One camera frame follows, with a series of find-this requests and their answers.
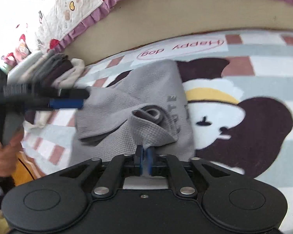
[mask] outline human hand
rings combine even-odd
[[[8,177],[16,169],[17,153],[23,149],[21,141],[24,137],[24,128],[18,131],[9,145],[2,148],[0,143],[0,177]]]

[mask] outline beige wall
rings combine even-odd
[[[174,36],[252,27],[293,29],[293,6],[276,0],[124,0],[65,53],[90,64]]]

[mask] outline dark gray cloth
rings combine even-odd
[[[63,59],[62,62],[54,70],[52,70],[45,78],[42,79],[41,85],[52,85],[55,79],[63,75],[66,71],[70,70],[71,68],[73,68],[71,61],[68,59]]]
[[[194,156],[193,132],[177,63],[155,62],[137,68],[109,88],[90,87],[76,114],[70,165],[93,157],[103,161],[137,145],[187,161]]]
[[[58,53],[50,57],[45,63],[43,63],[37,70],[34,71],[32,82],[42,81],[46,76],[50,74],[54,69],[60,66],[64,59],[67,59],[67,55]]]

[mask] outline folded cloth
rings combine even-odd
[[[60,64],[58,67],[56,67],[53,71],[51,71],[48,76],[46,76],[41,84],[42,86],[50,86],[55,79],[57,79],[59,76],[61,76],[63,73],[66,71],[70,70],[73,68],[73,65],[70,60],[63,59],[61,60]]]
[[[37,70],[34,71],[32,81],[41,82],[46,78],[51,71],[56,69],[61,63],[62,60],[67,59],[67,55],[58,53],[50,57],[45,63],[43,63]]]
[[[109,88],[90,87],[77,111],[70,165],[89,158],[111,160],[137,145],[187,161],[194,156],[193,132],[177,63],[158,61],[134,69]]]
[[[42,66],[47,60],[49,60],[54,55],[54,50],[51,49],[48,53],[43,54],[36,62],[33,64],[25,73],[21,75],[18,82],[19,83],[27,83],[30,82],[34,71]]]
[[[46,126],[52,111],[35,111],[28,110],[25,112],[25,121],[27,121],[27,128],[43,128]]]
[[[24,74],[41,56],[41,51],[32,52],[8,73],[7,82],[17,83],[22,74]]]
[[[85,62],[81,59],[71,59],[71,63],[74,66],[69,71],[58,77],[52,84],[56,88],[69,88],[74,85],[76,80],[82,74],[85,69]]]

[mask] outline metal screw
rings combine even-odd
[[[182,187],[180,189],[180,193],[184,195],[190,195],[195,193],[195,189],[193,187]]]
[[[104,195],[107,194],[110,189],[108,189],[107,187],[96,187],[93,191],[97,195]]]

